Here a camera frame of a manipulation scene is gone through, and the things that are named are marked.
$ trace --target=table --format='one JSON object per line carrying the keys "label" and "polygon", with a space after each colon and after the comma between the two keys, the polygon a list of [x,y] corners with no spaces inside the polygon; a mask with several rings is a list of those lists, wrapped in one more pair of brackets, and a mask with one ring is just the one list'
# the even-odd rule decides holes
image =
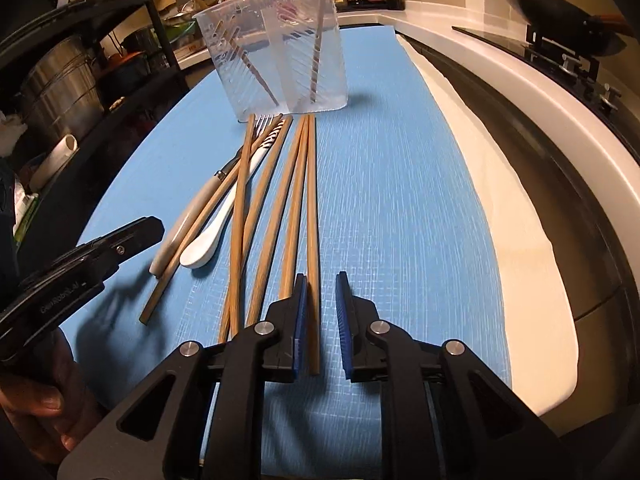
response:
{"label": "table", "polygon": [[[266,389],[263,472],[366,478],[380,468],[375,384],[344,380],[334,280],[415,338],[465,341],[507,384],[510,361],[495,251],[466,165],[440,109],[388,27],[342,32],[349,104],[318,117],[322,373]],[[139,216],[169,228],[201,184],[242,141],[215,73],[194,88],[134,153],[82,240]],[[293,137],[289,134],[283,152]],[[277,183],[284,157],[276,169]],[[265,211],[270,210],[272,183]],[[247,265],[250,291],[268,215]],[[298,270],[306,267],[303,213]],[[153,250],[124,263],[104,293],[64,325],[76,358],[107,405],[121,399],[180,342],[215,341],[228,279],[230,229],[212,261],[180,269],[149,326],[138,315],[154,286]],[[283,240],[275,262],[281,261]],[[271,273],[265,304],[276,298]]]}

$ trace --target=wok handle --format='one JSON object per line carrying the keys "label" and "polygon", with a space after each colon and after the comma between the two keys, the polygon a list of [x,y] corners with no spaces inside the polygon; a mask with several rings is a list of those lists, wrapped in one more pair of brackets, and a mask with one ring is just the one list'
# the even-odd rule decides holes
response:
{"label": "wok handle", "polygon": [[617,34],[634,37],[634,32],[622,14],[595,14],[587,18],[590,25],[596,25]]}

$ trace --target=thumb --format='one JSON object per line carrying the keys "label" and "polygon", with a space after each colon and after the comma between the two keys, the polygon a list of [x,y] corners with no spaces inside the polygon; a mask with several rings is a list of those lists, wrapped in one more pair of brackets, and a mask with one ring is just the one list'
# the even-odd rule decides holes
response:
{"label": "thumb", "polygon": [[64,408],[55,386],[13,374],[0,374],[0,406],[6,412],[33,416],[59,416]]}

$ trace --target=gas stove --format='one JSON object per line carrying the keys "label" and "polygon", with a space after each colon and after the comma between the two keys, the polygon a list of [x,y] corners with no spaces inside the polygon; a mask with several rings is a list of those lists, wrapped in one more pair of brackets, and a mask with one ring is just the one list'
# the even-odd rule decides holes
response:
{"label": "gas stove", "polygon": [[536,34],[531,27],[527,27],[524,42],[482,30],[452,28],[517,57],[555,81],[596,115],[640,165],[640,121],[625,107],[616,88],[596,80],[600,68],[597,59],[578,56]]}

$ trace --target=paper roll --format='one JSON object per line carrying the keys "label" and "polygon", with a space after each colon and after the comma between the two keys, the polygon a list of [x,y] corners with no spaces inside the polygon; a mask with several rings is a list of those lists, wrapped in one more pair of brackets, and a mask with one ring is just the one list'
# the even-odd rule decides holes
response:
{"label": "paper roll", "polygon": [[65,135],[47,155],[29,182],[31,191],[40,191],[78,150],[78,142],[73,135]]}

